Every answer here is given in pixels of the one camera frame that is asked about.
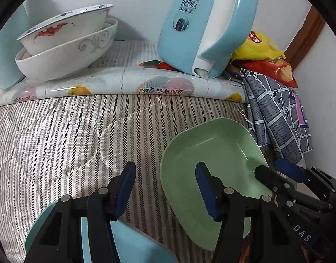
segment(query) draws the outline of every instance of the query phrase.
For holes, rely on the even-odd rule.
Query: white ceramic bowl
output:
[[[31,55],[36,55],[101,30],[111,7],[97,5],[60,14],[27,30],[17,40]]]
[[[16,64],[29,79],[47,81],[68,77],[87,68],[111,47],[117,25],[117,20],[107,18],[103,30],[34,56],[22,48],[15,57]]]

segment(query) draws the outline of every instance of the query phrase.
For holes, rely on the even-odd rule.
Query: striped fabric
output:
[[[0,107],[0,239],[9,260],[24,260],[24,241],[41,211],[64,194],[106,186],[127,161],[137,179],[122,220],[164,244],[180,263],[210,262],[188,238],[164,196],[159,168],[174,136],[228,117],[247,127],[244,104],[214,99],[100,95]],[[274,151],[264,147],[269,163]]]

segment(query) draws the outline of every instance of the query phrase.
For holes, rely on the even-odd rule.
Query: lay's logo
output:
[[[263,42],[262,40],[260,40],[260,39],[257,37],[257,35],[255,34],[254,31],[251,31],[251,32],[250,32],[249,37],[250,37],[251,41],[253,41],[253,42],[255,42],[255,43],[261,43],[261,42]]]

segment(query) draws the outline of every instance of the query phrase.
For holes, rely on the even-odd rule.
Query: red bat design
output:
[[[49,28],[46,28],[46,31],[40,31],[34,38],[34,40],[38,37],[38,36],[53,36],[55,35],[55,33],[57,33],[64,25],[66,24],[72,24],[74,25],[73,23],[62,23],[62,24],[58,24],[56,27],[49,27]]]

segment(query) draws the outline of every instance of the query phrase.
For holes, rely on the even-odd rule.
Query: red logo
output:
[[[55,33],[57,33],[64,25],[66,24],[72,24],[74,25],[73,23],[62,23],[62,24],[58,24],[56,27],[49,27],[49,28],[46,28],[46,31],[40,31],[34,38],[34,40],[38,37],[38,36],[53,36],[55,35]]]
[[[255,42],[255,43],[261,43],[261,42],[263,42],[263,41],[261,41],[261,40],[257,37],[257,35],[255,34],[254,31],[251,31],[251,32],[250,32],[250,39],[251,39],[253,42]]]

